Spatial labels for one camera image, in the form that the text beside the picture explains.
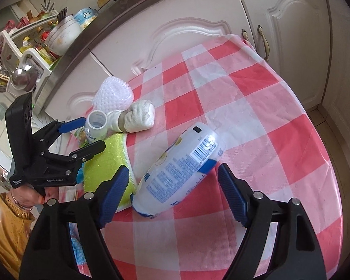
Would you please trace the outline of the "yellow sleeve forearm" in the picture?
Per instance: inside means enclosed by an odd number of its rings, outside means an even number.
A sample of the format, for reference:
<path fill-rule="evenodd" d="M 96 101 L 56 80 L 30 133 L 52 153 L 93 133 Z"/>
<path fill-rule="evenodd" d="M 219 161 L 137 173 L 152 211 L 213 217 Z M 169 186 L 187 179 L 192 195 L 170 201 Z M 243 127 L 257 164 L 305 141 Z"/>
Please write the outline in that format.
<path fill-rule="evenodd" d="M 0 194 L 0 263 L 14 279 L 19 278 L 34 220 L 33 214 L 14 204 L 8 193 Z"/>

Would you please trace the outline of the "person's left hand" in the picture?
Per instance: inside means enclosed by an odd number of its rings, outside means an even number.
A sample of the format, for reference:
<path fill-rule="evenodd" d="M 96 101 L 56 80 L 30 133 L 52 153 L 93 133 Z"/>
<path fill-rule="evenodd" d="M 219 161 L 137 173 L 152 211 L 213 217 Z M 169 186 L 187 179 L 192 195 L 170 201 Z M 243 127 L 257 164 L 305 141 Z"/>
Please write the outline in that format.
<path fill-rule="evenodd" d="M 9 191 L 9 199 L 22 210 L 31 210 L 35 205 L 43 205 L 50 199 L 59 199 L 59 188 L 45 188 L 45 196 L 28 185 L 12 188 Z"/>

